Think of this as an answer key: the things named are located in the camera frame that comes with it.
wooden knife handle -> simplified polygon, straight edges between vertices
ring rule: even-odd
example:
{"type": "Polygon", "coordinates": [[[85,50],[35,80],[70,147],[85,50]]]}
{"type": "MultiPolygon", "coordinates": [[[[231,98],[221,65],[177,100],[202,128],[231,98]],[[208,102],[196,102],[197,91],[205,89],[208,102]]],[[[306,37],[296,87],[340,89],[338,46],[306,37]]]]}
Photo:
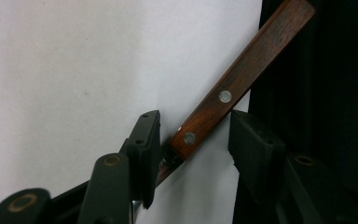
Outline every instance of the wooden knife handle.
{"type": "Polygon", "coordinates": [[[158,184],[196,151],[314,13],[307,0],[285,0],[278,7],[169,141],[171,156],[160,165],[158,184]]]}

metal rivet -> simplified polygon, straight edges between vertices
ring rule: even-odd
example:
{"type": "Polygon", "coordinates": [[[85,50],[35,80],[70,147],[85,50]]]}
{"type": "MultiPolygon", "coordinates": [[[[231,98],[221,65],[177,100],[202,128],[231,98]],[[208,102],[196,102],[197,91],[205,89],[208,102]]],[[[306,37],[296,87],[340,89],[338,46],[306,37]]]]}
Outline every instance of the metal rivet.
{"type": "Polygon", "coordinates": [[[186,133],[185,134],[185,142],[188,145],[193,145],[196,142],[196,135],[193,133],[186,133]]]}
{"type": "Polygon", "coordinates": [[[231,92],[229,91],[221,91],[219,94],[220,101],[223,103],[228,103],[231,101],[231,92]]]}
{"type": "Polygon", "coordinates": [[[22,212],[28,207],[34,205],[37,201],[37,196],[33,193],[24,194],[13,200],[8,206],[8,211],[12,213],[22,212]]]}
{"type": "Polygon", "coordinates": [[[120,163],[121,158],[119,156],[110,156],[106,159],[104,159],[103,164],[106,166],[114,166],[118,163],[120,163]]]}

white backdrop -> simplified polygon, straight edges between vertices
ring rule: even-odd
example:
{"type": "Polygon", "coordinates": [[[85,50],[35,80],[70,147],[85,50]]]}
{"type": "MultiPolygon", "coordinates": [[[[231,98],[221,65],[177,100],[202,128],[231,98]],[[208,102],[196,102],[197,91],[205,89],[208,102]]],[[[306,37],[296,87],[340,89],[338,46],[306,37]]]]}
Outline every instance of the white backdrop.
{"type": "MultiPolygon", "coordinates": [[[[261,0],[0,1],[0,202],[83,183],[144,112],[160,110],[165,140],[255,35],[260,10],[261,0]]],[[[231,223],[227,134],[226,119],[137,223],[231,223]]]]}

black mechanical part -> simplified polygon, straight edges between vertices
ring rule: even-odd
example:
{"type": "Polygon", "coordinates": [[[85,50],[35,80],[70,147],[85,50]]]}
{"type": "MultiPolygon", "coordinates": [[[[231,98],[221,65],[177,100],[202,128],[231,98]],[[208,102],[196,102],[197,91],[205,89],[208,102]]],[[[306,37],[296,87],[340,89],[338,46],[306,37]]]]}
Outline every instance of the black mechanical part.
{"type": "MultiPolygon", "coordinates": [[[[284,179],[303,223],[358,224],[358,205],[330,174],[321,161],[290,154],[284,165],[284,179]]],[[[286,200],[277,205],[281,223],[296,223],[286,200]]]]}
{"type": "Polygon", "coordinates": [[[134,201],[143,201],[149,208],[154,199],[158,165],[162,159],[157,110],[138,119],[120,152],[127,154],[131,166],[131,189],[134,201]]]}
{"type": "Polygon", "coordinates": [[[95,162],[77,223],[132,223],[130,163],[112,153],[95,162]]]}
{"type": "Polygon", "coordinates": [[[228,151],[256,203],[265,203],[276,186],[284,160],[284,142],[254,116],[233,110],[228,151]]]}
{"type": "Polygon", "coordinates": [[[177,154],[168,146],[168,142],[164,143],[161,148],[163,148],[161,165],[165,163],[170,168],[176,169],[184,162],[184,160],[177,156],[177,154]]]}
{"type": "Polygon", "coordinates": [[[53,198],[49,215],[54,224],[76,223],[89,181],[53,198]]]}
{"type": "Polygon", "coordinates": [[[50,195],[45,189],[24,189],[0,203],[0,223],[48,223],[50,195]]]}

knife handle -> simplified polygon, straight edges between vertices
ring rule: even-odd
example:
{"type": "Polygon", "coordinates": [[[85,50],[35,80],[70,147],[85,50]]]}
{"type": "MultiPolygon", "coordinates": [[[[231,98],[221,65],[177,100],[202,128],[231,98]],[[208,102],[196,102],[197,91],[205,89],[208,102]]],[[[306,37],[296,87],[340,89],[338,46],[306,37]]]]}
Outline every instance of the knife handle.
{"type": "Polygon", "coordinates": [[[182,124],[169,148],[182,160],[191,156],[313,14],[307,0],[285,0],[182,124]]]}

